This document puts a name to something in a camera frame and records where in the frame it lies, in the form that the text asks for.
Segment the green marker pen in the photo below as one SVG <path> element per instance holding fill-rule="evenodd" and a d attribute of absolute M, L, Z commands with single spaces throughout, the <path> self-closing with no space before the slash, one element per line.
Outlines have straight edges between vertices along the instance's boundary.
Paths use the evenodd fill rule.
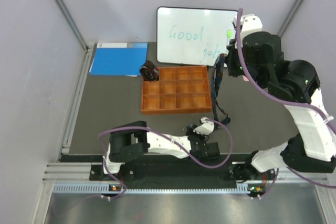
<path fill-rule="evenodd" d="M 232 37 L 232 31 L 230 29 L 227 30 L 227 44 L 229 45 L 231 37 Z"/>

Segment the blue folder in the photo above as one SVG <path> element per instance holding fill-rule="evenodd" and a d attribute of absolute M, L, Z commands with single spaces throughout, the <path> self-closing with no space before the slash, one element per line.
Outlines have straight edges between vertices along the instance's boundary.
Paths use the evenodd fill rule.
<path fill-rule="evenodd" d="M 92 76 L 139 76 L 147 50 L 146 42 L 99 42 L 89 73 Z"/>

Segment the white dry-erase board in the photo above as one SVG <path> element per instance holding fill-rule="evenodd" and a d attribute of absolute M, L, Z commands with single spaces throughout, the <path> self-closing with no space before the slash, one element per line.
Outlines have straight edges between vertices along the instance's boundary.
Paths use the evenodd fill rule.
<path fill-rule="evenodd" d="M 213 66 L 227 51 L 227 30 L 237 10 L 161 6 L 156 12 L 157 61 L 178 65 Z"/>

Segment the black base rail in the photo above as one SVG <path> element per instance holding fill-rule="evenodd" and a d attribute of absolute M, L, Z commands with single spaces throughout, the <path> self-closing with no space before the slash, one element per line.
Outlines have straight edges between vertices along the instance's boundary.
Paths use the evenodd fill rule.
<path fill-rule="evenodd" d="M 233 154 L 221 167 L 207 169 L 191 158 L 179 159 L 172 155 L 146 154 L 126 162 L 116 177 L 128 189 L 226 189 L 235 188 L 231 173 L 246 154 Z"/>

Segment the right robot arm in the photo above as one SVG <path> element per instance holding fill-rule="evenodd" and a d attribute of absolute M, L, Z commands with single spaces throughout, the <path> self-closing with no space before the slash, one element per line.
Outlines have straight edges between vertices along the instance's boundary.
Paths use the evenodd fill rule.
<path fill-rule="evenodd" d="M 279 100 L 290 113 L 298 134 L 265 151 L 254 151 L 242 167 L 246 176 L 258 179 L 264 172 L 288 167 L 303 173 L 333 173 L 335 129 L 323 105 L 315 67 L 305 60 L 286 60 L 281 39 L 265 31 L 242 41 L 245 68 L 240 64 L 238 44 L 231 39 L 225 60 L 230 76 L 251 76 L 254 86 L 267 89 L 267 97 Z"/>

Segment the rolled dark red tie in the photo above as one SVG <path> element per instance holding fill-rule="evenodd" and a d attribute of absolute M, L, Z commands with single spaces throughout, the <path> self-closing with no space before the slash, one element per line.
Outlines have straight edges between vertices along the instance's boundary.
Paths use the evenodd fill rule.
<path fill-rule="evenodd" d="M 139 69 L 139 72 L 144 81 L 158 81 L 159 80 L 159 69 L 155 64 L 147 60 Z"/>

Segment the navy floral tie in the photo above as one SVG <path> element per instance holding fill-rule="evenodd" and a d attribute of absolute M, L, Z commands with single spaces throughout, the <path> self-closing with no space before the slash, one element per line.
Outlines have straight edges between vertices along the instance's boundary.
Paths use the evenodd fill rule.
<path fill-rule="evenodd" d="M 221 82 L 224 74 L 224 63 L 226 62 L 226 54 L 220 54 L 213 66 L 211 72 L 211 100 L 212 100 L 212 111 L 214 120 L 219 122 L 217 109 L 224 115 L 224 119 L 221 121 L 221 124 L 228 125 L 230 123 L 230 117 L 228 113 L 219 105 L 218 103 L 218 94 L 221 86 Z"/>

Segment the orange compartment tray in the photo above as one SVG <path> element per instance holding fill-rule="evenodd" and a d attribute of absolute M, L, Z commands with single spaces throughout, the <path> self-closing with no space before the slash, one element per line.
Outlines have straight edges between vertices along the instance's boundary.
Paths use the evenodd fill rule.
<path fill-rule="evenodd" d="M 157 80 L 142 82 L 142 114 L 205 113 L 211 110 L 206 66 L 160 67 Z"/>

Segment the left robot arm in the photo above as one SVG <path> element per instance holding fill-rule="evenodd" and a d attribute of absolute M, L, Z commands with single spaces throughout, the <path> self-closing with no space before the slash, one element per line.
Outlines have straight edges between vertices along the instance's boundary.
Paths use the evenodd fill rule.
<path fill-rule="evenodd" d="M 169 139 L 141 129 L 128 129 L 110 133 L 108 149 L 101 168 L 101 174 L 107 180 L 117 178 L 122 165 L 133 161 L 146 153 L 158 153 L 184 159 L 189 155 L 200 161 L 218 159 L 218 144 L 207 143 L 208 136 L 215 130 L 212 122 L 203 122 L 197 126 L 189 124 L 184 136 L 165 134 Z"/>

